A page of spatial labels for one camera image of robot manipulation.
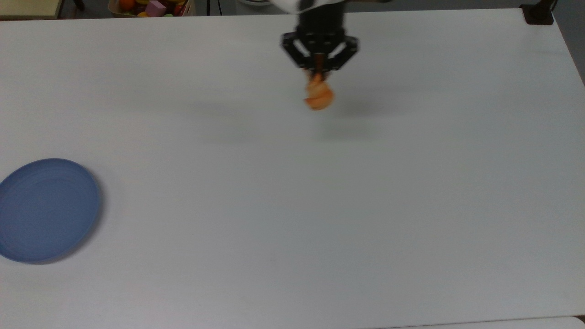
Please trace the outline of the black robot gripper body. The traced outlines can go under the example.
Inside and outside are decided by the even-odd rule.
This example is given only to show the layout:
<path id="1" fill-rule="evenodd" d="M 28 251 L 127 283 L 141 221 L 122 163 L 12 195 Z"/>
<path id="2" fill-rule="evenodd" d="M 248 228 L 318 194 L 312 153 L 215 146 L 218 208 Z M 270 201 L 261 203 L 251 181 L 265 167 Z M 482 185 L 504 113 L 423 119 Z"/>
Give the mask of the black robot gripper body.
<path id="1" fill-rule="evenodd" d="M 341 69 L 359 51 L 359 40 L 346 34 L 344 8 L 314 8 L 300 13 L 295 31 L 281 46 L 297 67 L 312 72 L 313 55 L 327 54 L 327 70 Z"/>

